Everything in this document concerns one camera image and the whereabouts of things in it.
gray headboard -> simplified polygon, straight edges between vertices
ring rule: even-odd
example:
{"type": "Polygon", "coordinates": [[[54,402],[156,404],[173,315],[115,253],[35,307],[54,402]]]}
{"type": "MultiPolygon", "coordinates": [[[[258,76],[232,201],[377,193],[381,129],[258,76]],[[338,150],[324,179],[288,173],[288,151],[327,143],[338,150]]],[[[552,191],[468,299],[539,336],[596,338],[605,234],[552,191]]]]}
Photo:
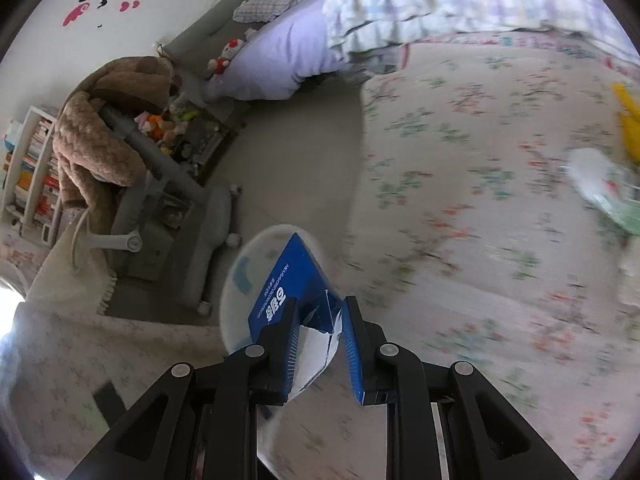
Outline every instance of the gray headboard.
{"type": "Polygon", "coordinates": [[[221,0],[191,27],[164,47],[169,54],[194,73],[199,73],[206,60],[216,57],[231,38],[243,38],[251,23],[231,19],[234,9],[245,0],[221,0]]]}

yellow object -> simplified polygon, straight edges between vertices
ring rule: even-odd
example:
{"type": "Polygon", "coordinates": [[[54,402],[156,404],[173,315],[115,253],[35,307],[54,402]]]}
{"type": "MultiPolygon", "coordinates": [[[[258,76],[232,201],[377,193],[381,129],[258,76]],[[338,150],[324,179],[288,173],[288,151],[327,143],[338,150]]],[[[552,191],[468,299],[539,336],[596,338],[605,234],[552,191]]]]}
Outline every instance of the yellow object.
{"type": "Polygon", "coordinates": [[[625,108],[625,112],[619,113],[618,117],[622,125],[626,151],[635,162],[640,162],[640,107],[622,83],[613,83],[611,89],[625,108]]]}

white bookshelf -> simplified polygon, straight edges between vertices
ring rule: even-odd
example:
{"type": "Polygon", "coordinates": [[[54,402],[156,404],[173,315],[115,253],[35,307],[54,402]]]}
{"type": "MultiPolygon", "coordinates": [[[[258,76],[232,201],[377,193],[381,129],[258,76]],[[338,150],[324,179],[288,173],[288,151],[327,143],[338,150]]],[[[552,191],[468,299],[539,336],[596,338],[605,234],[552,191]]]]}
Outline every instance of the white bookshelf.
{"type": "Polygon", "coordinates": [[[33,171],[24,213],[21,214],[11,207],[15,201],[15,187],[20,181],[20,175],[22,173],[22,158],[29,150],[31,137],[33,137],[33,134],[39,129],[42,118],[51,121],[53,125],[56,123],[56,118],[51,113],[35,106],[29,108],[27,116],[22,123],[11,163],[9,163],[9,170],[7,171],[4,184],[4,194],[2,196],[2,211],[0,214],[2,222],[12,222],[14,219],[20,222],[21,225],[18,231],[23,238],[45,247],[53,247],[58,224],[60,223],[60,215],[62,213],[60,197],[58,197],[58,202],[54,208],[53,220],[50,226],[37,228],[33,222],[33,216],[38,206],[38,199],[42,193],[44,178],[47,176],[49,161],[53,152],[53,127],[44,140],[42,152],[33,171]]]}

beige cloth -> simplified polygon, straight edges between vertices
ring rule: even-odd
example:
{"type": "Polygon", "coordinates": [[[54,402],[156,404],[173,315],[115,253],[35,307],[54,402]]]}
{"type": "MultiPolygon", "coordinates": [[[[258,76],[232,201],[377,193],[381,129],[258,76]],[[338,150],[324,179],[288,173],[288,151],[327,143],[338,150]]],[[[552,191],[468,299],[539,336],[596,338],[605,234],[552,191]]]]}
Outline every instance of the beige cloth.
{"type": "Polygon", "coordinates": [[[98,111],[110,104],[132,117],[144,111],[159,114],[166,107],[173,74],[163,58],[116,59],[85,78],[62,107],[53,149],[63,205],[86,204],[95,232],[108,232],[113,222],[114,190],[108,183],[131,186],[146,171],[142,158],[111,133],[98,111]]]}

floor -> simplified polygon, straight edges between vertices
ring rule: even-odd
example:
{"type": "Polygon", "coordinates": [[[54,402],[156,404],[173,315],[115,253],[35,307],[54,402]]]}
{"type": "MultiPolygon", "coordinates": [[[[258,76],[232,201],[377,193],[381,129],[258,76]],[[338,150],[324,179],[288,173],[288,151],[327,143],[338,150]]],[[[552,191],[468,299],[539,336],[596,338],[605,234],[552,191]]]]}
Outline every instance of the floor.
{"type": "MultiPolygon", "coordinates": [[[[297,225],[334,262],[360,170],[359,88],[325,79],[290,100],[253,104],[244,120],[246,127],[212,177],[242,186],[236,230],[249,241],[268,226],[297,225]]],[[[211,324],[218,322],[220,293],[237,254],[221,248],[214,255],[211,324]]],[[[332,270],[326,269],[329,277],[332,270]]]]}

